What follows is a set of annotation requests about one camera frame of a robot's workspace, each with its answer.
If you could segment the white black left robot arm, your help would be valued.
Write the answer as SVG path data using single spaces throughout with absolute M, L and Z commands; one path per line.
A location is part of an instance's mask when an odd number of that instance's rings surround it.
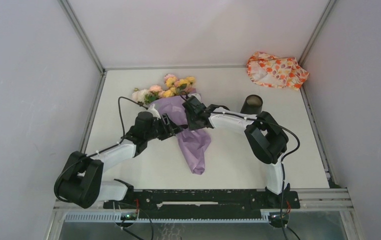
M 55 181 L 55 197 L 84 209 L 98 201 L 115 201 L 124 209 L 130 208 L 135 202 L 131 192 L 133 186 L 119 179 L 104 181 L 103 174 L 121 162 L 137 157 L 149 141 L 163 141 L 183 130 L 167 114 L 156 116 L 150 111 L 139 112 L 134 125 L 119 142 L 90 155 L 80 151 L 69 155 Z

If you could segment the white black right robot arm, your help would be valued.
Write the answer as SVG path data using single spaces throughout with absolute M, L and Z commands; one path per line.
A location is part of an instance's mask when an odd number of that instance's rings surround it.
M 233 112 L 215 104 L 205 106 L 195 95 L 183 100 L 190 130 L 226 129 L 245 135 L 254 156 L 267 165 L 267 201 L 273 208 L 281 208 L 288 200 L 284 192 L 286 177 L 281 163 L 289 142 L 284 128 L 266 111 L 256 115 Z

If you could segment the flower bouquet purple paper wrap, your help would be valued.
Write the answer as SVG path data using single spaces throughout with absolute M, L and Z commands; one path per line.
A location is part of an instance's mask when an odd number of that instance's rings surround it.
M 167 114 L 177 125 L 188 123 L 184 98 L 196 93 L 195 77 L 178 78 L 174 74 L 164 77 L 165 86 L 152 85 L 149 88 L 135 88 L 131 95 L 133 101 L 146 107 L 154 105 L 159 114 Z M 184 129 L 176 135 L 178 145 L 184 159 L 193 174 L 202 175 L 205 172 L 205 151 L 211 143 L 211 137 L 203 130 Z

